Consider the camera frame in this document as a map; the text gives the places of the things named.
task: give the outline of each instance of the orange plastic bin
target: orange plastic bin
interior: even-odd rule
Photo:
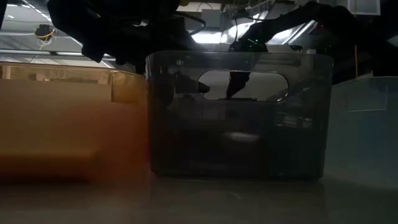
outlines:
[[[113,183],[145,172],[144,77],[107,68],[0,68],[2,181]]]

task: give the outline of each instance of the table surface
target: table surface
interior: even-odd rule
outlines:
[[[314,182],[165,179],[124,187],[2,185],[0,223],[397,223],[398,190]]]

